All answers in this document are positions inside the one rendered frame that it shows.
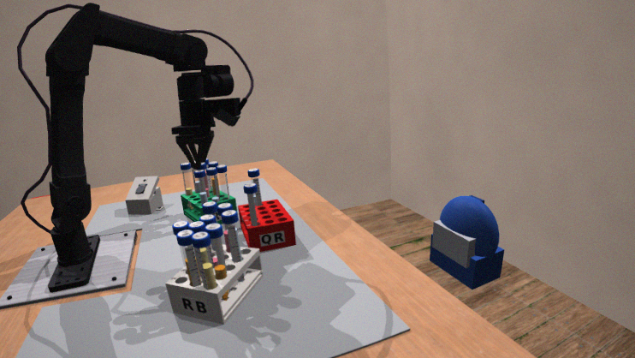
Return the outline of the white test tube rack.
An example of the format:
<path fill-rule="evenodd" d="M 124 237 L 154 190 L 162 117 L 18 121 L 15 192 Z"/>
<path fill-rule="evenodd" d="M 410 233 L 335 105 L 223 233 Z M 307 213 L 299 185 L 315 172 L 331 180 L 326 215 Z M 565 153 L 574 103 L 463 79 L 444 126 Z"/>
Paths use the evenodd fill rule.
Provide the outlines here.
<path fill-rule="evenodd" d="M 165 283 L 174 313 L 224 325 L 264 276 L 259 248 L 240 249 L 243 260 L 234 263 L 223 245 L 227 277 L 216 279 L 215 289 L 205 289 L 202 279 L 200 286 L 191 286 L 184 268 Z M 242 283 L 237 279 L 244 271 Z M 222 296 L 228 289 L 228 299 L 224 301 Z"/>

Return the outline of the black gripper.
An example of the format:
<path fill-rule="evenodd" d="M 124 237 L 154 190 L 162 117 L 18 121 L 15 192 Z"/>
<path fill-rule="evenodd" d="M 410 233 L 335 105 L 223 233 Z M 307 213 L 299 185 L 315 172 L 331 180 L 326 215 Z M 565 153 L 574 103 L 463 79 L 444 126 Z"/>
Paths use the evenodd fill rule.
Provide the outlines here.
<path fill-rule="evenodd" d="M 214 130 L 211 130 L 211 127 L 215 127 L 215 121 L 207 123 L 205 125 L 198 126 L 188 126 L 187 124 L 187 107 L 186 103 L 195 102 L 195 101 L 203 101 L 204 99 L 196 98 L 196 99 L 188 99 L 184 101 L 179 101 L 180 107 L 180 116 L 181 116 L 181 125 L 171 128 L 172 134 L 179 134 L 175 137 L 176 143 L 180 147 L 180 149 L 186 155 L 188 161 L 194 170 L 199 170 L 201 163 L 205 163 L 208 151 L 211 147 L 211 142 L 214 138 Z M 184 130 L 181 130 L 184 129 Z M 192 131 L 192 133 L 190 133 Z M 192 135 L 190 135 L 192 134 Z M 188 145 L 191 153 L 187 148 Z M 196 147 L 194 144 L 199 145 L 198 153 L 196 151 Z M 194 162 L 194 160 L 195 162 Z"/>

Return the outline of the red tube rack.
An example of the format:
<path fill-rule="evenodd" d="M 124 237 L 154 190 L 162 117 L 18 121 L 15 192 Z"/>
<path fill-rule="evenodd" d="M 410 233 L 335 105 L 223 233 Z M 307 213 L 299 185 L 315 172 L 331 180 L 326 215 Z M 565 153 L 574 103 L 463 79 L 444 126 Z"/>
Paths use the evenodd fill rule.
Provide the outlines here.
<path fill-rule="evenodd" d="M 259 226 L 251 226 L 248 204 L 238 206 L 240 227 L 249 248 L 260 252 L 296 245 L 294 220 L 279 200 L 258 206 Z"/>

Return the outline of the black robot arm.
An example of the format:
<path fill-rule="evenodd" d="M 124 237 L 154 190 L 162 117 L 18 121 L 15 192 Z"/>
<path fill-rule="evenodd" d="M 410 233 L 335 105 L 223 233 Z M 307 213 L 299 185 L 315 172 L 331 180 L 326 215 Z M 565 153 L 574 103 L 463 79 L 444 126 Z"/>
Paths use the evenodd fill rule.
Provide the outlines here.
<path fill-rule="evenodd" d="M 99 8 L 95 3 L 84 5 L 45 53 L 50 87 L 51 222 L 55 226 L 50 234 L 58 255 L 50 292 L 87 285 L 100 242 L 99 235 L 86 239 L 81 222 L 92 208 L 84 163 L 83 96 L 93 45 L 155 57 L 173 65 L 174 72 L 202 69 L 177 78 L 180 101 L 228 96 L 234 90 L 229 65 L 205 65 L 208 49 L 202 39 L 127 21 Z M 209 100 L 186 103 L 188 126 L 214 122 L 214 117 L 235 126 L 241 114 L 240 98 Z"/>

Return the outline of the green tube rack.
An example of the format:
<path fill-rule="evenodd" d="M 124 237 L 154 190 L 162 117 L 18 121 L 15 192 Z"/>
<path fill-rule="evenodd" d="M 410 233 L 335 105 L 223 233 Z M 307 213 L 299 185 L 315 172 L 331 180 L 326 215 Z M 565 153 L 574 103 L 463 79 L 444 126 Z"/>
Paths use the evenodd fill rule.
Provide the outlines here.
<path fill-rule="evenodd" d="M 194 198 L 195 197 L 195 198 Z M 182 202 L 182 207 L 183 207 L 183 211 L 184 211 L 184 215 L 186 215 L 188 218 L 190 218 L 192 221 L 197 222 L 199 221 L 199 218 L 201 216 L 204 216 L 205 214 L 203 213 L 203 209 L 201 206 L 201 200 L 200 200 L 200 196 L 199 193 L 196 194 L 195 191 L 193 192 L 192 195 L 186 196 L 186 194 L 182 194 L 181 195 L 181 202 Z M 222 193 L 220 191 L 220 201 L 217 202 L 217 205 L 220 205 L 222 203 L 231 203 L 233 206 L 233 210 L 237 211 L 237 206 L 236 206 L 236 200 L 234 197 L 229 196 L 228 200 L 223 200 L 222 199 Z M 189 204 L 190 206 L 193 207 L 192 210 L 190 210 L 190 208 L 187 207 L 187 204 Z M 195 209 L 194 209 L 195 208 Z M 222 219 L 221 216 L 217 214 L 217 222 L 219 224 L 222 224 Z"/>

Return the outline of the grey bench mat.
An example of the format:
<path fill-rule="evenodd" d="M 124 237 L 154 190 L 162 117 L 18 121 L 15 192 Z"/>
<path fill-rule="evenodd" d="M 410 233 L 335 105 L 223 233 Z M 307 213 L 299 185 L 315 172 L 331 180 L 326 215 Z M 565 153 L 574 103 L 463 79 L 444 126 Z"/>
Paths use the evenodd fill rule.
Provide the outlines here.
<path fill-rule="evenodd" d="M 265 181 L 296 245 L 260 252 L 263 277 L 223 324 L 174 313 L 165 283 L 184 268 L 173 233 L 181 194 L 128 215 L 101 205 L 86 236 L 142 230 L 131 291 L 42 307 L 15 358 L 336 358 L 398 336 L 400 319 Z"/>

